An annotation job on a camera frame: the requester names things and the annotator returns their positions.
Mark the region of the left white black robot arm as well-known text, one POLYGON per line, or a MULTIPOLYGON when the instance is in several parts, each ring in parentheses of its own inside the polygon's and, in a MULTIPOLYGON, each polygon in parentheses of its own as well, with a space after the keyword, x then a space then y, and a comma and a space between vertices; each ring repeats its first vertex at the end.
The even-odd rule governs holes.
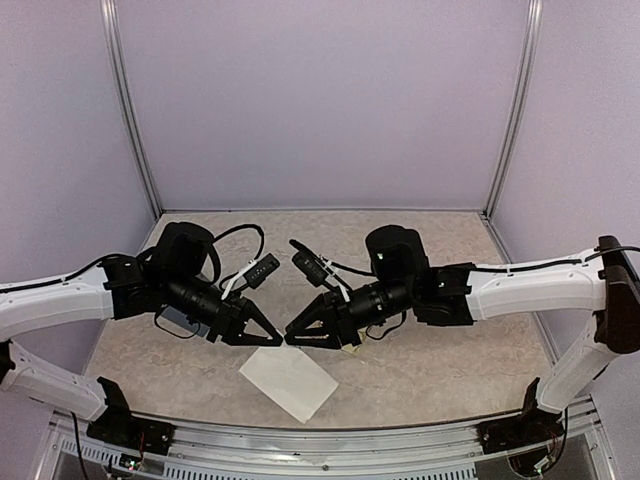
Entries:
POLYGON ((1 389, 67 410, 121 445, 140 424, 117 383, 74 374, 39 358, 17 336, 88 320, 122 320, 166 308, 206 327, 207 341, 278 347, 283 338, 256 304, 232 285, 220 289, 218 236, 189 222, 171 222, 137 256, 108 254, 62 277, 1 288, 1 389))

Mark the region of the beige lined letter paper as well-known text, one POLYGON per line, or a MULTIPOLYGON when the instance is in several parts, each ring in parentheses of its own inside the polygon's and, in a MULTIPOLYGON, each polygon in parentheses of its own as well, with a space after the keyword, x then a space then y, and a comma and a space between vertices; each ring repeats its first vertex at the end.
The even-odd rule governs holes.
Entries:
POLYGON ((289 346, 259 347, 239 373, 302 424, 315 415, 339 386, 307 354, 289 346))

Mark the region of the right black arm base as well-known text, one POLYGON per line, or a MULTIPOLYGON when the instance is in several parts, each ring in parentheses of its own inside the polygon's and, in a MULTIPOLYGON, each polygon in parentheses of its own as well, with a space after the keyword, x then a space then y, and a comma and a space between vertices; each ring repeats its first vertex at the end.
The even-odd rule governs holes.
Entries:
POLYGON ((527 387, 519 414, 478 424, 477 433, 484 454, 513 450, 564 435, 562 414, 549 413, 538 407, 539 382, 540 378, 536 378, 527 387))

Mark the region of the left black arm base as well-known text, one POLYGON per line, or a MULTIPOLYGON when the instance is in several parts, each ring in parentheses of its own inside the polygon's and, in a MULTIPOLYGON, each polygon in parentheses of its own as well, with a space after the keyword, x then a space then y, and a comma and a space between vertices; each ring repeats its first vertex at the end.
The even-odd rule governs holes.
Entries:
POLYGON ((135 416, 118 384, 104 377, 97 382, 106 395, 106 410, 88 423, 87 436, 112 445, 166 456, 175 426, 168 422, 135 416))

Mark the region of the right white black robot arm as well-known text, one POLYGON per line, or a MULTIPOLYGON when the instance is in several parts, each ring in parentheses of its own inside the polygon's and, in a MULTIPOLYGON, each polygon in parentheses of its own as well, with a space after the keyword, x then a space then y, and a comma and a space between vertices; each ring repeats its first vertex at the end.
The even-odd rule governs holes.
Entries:
POLYGON ((285 329, 292 346, 339 350, 360 332, 412 312, 430 326, 471 326, 516 313, 584 310, 592 317, 551 373, 528 387, 511 426, 523 444, 546 432, 573 398, 616 358, 639 349, 639 276, 630 247, 602 236, 596 248, 542 262, 430 265, 414 229, 386 225, 365 246, 374 282, 317 296, 285 329))

